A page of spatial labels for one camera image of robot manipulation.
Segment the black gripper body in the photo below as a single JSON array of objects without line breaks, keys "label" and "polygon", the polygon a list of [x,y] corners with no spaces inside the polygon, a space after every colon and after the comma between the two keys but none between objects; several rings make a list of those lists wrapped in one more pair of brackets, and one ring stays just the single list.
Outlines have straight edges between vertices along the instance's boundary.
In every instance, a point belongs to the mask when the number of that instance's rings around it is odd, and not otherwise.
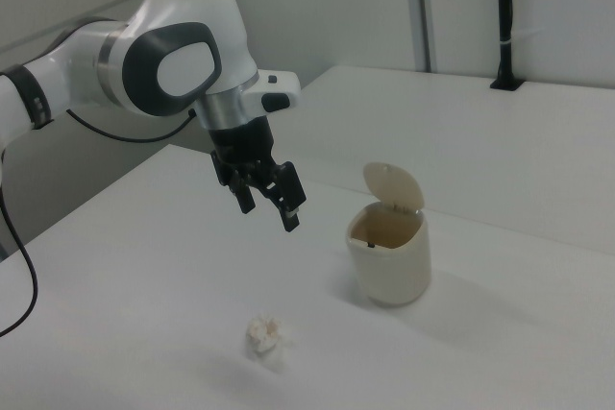
[{"label": "black gripper body", "polygon": [[274,137],[265,116],[225,130],[209,131],[213,155],[223,165],[274,165]]}]

